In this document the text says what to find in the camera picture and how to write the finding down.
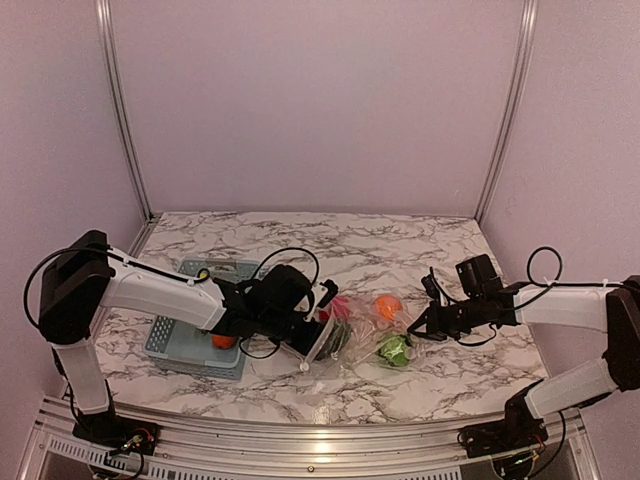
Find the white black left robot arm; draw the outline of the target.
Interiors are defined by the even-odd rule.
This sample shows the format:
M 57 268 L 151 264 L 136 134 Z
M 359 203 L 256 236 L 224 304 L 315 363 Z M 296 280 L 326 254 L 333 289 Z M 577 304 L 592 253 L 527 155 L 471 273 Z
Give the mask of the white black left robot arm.
M 151 450 L 157 424 L 117 414 L 95 347 L 91 325 L 100 309 L 120 308 L 169 317 L 199 330 L 245 341 L 255 335 L 288 345 L 311 359 L 330 327 L 316 318 L 338 293 L 331 280 L 307 277 L 287 264 L 264 276 L 231 282 L 206 269 L 189 277 L 153 267 L 111 247 L 89 230 L 71 246 L 41 260 L 25 282 L 23 308 L 39 279 L 39 311 L 28 321 L 51 346 L 70 387 L 75 437 L 118 452 Z

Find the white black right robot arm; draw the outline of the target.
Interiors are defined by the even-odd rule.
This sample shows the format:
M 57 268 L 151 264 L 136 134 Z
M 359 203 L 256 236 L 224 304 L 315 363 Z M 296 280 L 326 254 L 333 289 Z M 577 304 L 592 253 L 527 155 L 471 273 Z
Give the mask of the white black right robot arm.
M 524 387 L 504 405 L 501 419 L 462 428 L 458 441 L 470 458 L 520 450 L 547 440 L 546 417 L 593 405 L 615 392 L 639 387 L 639 278 L 614 282 L 564 282 L 559 276 L 504 284 L 490 258 L 457 264 L 465 294 L 450 296 L 429 272 L 421 283 L 430 302 L 408 334 L 430 341 L 454 340 L 475 328 L 558 327 L 603 335 L 604 352 L 569 370 Z

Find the clear polka dot zip bag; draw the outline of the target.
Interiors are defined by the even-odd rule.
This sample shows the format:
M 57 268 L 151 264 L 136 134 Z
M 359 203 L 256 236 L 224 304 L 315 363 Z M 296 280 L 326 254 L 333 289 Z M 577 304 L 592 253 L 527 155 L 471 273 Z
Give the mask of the clear polka dot zip bag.
M 334 374 L 342 376 L 348 372 L 356 371 L 363 364 L 400 371 L 417 365 L 419 357 L 425 352 L 425 346 L 422 341 L 413 338 L 407 333 L 407 327 L 411 324 L 407 307 L 395 296 L 401 301 L 404 311 L 399 312 L 393 322 L 389 322 L 381 318 L 374 307 L 374 300 L 379 296 L 345 296 L 350 301 L 351 317 L 347 321 L 338 321 L 330 318 L 327 322 L 322 322 L 326 323 L 327 326 L 310 353 L 300 360 L 299 371 L 305 375 L 323 377 Z M 313 316 L 313 319 L 318 322 L 321 322 L 318 317 L 320 310 L 318 309 Z M 351 336 L 348 343 L 338 354 L 322 361 L 316 361 L 315 358 L 329 337 L 333 325 L 338 322 L 348 323 L 351 326 Z M 376 351 L 383 339 L 393 334 L 408 336 L 413 345 L 413 357 L 406 367 L 388 367 L 376 356 Z

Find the orange green fake mango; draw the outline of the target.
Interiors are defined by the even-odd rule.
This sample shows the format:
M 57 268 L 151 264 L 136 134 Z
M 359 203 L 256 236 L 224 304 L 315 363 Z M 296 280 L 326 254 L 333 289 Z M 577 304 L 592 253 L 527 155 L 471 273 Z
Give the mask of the orange green fake mango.
M 213 335 L 212 345 L 214 348 L 219 350 L 230 350 L 236 345 L 237 340 L 237 337 Z

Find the orange fake fruit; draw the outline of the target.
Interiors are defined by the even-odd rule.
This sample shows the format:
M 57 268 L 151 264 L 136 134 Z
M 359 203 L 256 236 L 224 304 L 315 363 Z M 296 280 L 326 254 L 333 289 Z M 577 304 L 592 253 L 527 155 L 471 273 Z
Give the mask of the orange fake fruit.
M 381 295 L 374 300 L 374 307 L 381 318 L 393 322 L 399 312 L 404 311 L 401 301 L 393 295 Z

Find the dark green fake pepper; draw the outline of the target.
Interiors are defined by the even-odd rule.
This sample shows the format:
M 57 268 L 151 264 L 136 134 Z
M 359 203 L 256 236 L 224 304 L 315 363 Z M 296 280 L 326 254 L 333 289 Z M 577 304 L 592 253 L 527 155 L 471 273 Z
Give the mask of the dark green fake pepper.
M 338 322 L 333 325 L 332 331 L 329 334 L 323 347 L 317 354 L 315 360 L 322 361 L 326 358 L 338 354 L 343 347 L 346 346 L 351 336 L 351 326 L 348 323 Z

